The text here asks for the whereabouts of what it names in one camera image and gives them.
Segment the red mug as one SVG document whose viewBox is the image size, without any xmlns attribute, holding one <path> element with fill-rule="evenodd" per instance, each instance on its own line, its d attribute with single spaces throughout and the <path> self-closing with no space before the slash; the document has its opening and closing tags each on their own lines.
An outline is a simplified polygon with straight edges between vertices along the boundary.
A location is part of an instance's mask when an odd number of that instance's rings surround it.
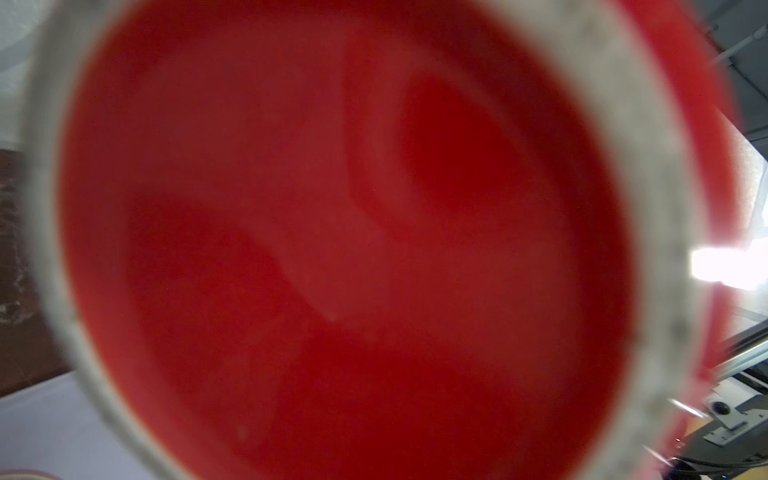
<svg viewBox="0 0 768 480">
<path fill-rule="evenodd" d="M 645 479 L 733 302 L 707 60 L 676 1 L 59 1 L 41 306 L 163 479 Z"/>
</svg>

